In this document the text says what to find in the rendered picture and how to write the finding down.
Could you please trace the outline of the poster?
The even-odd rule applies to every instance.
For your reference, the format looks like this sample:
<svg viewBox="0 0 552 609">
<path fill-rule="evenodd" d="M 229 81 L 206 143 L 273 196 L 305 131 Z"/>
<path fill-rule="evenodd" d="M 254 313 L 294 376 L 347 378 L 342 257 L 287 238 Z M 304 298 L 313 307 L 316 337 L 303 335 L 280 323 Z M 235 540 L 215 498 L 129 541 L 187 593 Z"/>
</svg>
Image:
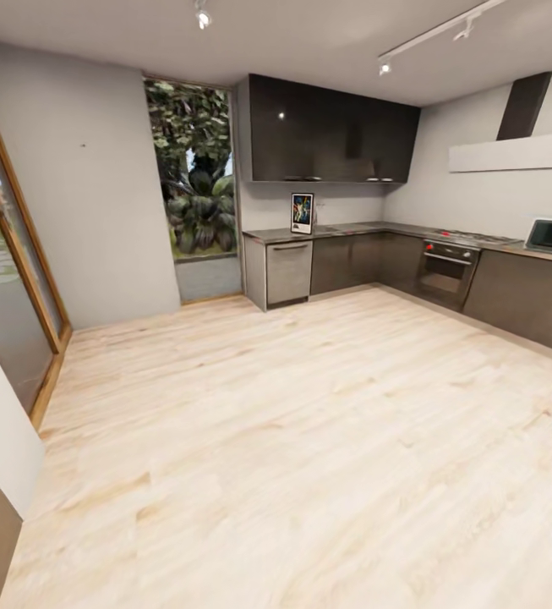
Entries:
<svg viewBox="0 0 552 609">
<path fill-rule="evenodd" d="M 292 194 L 292 233 L 312 234 L 314 214 L 314 193 Z"/>
</svg>

